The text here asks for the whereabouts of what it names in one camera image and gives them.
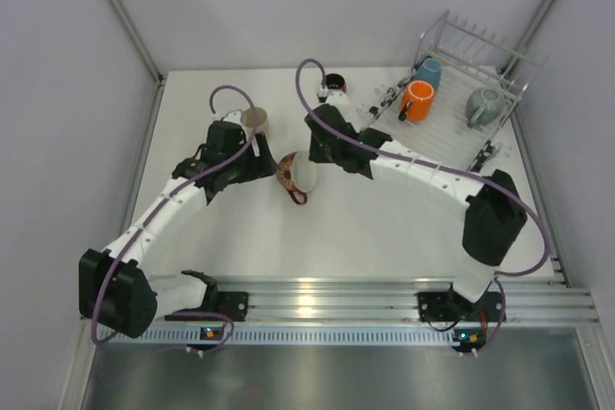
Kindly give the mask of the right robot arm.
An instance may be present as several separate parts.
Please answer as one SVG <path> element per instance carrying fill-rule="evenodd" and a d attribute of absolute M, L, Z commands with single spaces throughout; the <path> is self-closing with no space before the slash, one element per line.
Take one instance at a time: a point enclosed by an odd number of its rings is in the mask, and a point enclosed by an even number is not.
<path fill-rule="evenodd" d="M 453 282 L 441 305 L 458 319 L 480 313 L 491 279 L 528 220 L 516 201 L 512 177 L 495 170 L 473 180 L 463 171 L 429 168 L 389 134 L 355 131 L 333 105 L 320 105 L 305 122 L 311 132 L 309 155 L 315 162 L 421 193 L 463 221 L 462 250 L 453 257 Z"/>

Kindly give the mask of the grey ceramic mug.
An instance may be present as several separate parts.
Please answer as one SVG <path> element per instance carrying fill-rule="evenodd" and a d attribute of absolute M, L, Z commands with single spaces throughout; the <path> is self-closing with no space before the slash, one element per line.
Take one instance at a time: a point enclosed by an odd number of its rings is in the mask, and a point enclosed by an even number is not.
<path fill-rule="evenodd" d="M 483 127 L 493 122 L 504 110 L 504 95 L 500 90 L 482 87 L 467 100 L 465 116 L 469 128 Z"/>

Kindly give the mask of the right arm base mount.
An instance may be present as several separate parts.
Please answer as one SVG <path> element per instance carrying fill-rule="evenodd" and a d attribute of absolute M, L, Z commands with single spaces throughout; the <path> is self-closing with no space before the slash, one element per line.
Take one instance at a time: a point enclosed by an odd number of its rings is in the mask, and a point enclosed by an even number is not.
<path fill-rule="evenodd" d="M 458 316 L 449 306 L 445 291 L 426 291 L 417 294 L 419 319 L 438 332 L 452 330 L 459 323 Z"/>

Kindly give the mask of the blue ceramic mug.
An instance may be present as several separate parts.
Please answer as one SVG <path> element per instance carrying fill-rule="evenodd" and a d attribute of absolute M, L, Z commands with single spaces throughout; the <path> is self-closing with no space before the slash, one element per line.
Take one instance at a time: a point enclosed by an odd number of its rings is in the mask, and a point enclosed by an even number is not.
<path fill-rule="evenodd" d="M 430 84 L 434 90 L 440 86 L 442 64 L 434 58 L 425 58 L 413 75 L 413 79 Z"/>

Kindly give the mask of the white and red mug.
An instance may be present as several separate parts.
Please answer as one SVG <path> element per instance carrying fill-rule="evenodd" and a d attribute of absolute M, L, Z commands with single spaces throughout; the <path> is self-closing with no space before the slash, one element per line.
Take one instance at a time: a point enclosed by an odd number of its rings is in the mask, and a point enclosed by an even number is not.
<path fill-rule="evenodd" d="M 296 151 L 284 156 L 277 165 L 277 180 L 295 205 L 305 205 L 308 193 L 317 180 L 316 163 L 307 151 Z"/>

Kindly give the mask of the beige tumbler cup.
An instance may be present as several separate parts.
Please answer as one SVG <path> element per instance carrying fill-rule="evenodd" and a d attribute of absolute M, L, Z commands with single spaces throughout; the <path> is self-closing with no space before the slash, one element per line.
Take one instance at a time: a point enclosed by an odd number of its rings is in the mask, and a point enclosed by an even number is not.
<path fill-rule="evenodd" d="M 256 131 L 257 133 L 268 134 L 269 118 L 267 111 L 260 107 L 245 109 L 242 111 L 240 121 L 247 133 Z"/>

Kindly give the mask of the orange mug black handle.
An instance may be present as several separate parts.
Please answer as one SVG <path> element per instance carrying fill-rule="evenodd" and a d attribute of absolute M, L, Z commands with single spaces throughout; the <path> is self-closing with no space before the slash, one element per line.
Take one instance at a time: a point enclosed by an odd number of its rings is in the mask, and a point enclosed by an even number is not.
<path fill-rule="evenodd" d="M 435 97 L 433 86 L 422 80 L 411 81 L 404 91 L 398 119 L 411 123 L 424 121 L 430 113 Z"/>

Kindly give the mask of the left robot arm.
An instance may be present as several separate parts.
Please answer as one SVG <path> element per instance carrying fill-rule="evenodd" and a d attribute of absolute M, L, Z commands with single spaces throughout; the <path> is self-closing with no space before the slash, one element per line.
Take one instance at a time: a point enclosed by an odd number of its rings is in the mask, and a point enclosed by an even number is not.
<path fill-rule="evenodd" d="M 158 264 L 184 226 L 227 186 L 276 173 L 264 133 L 247 134 L 228 121 L 209 126 L 207 140 L 182 160 L 153 203 L 102 251 L 87 250 L 79 261 L 79 310 L 94 325 L 130 338 L 158 318 L 188 311 L 198 319 L 218 310 L 217 282 L 195 270 L 159 276 Z"/>

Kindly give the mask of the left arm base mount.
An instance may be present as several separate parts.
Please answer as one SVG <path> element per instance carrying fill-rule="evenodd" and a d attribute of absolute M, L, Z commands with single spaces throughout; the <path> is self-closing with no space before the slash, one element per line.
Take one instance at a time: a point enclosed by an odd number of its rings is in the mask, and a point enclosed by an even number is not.
<path fill-rule="evenodd" d="M 249 293 L 218 291 L 207 304 L 210 312 L 223 314 L 234 322 L 244 322 L 249 309 Z"/>

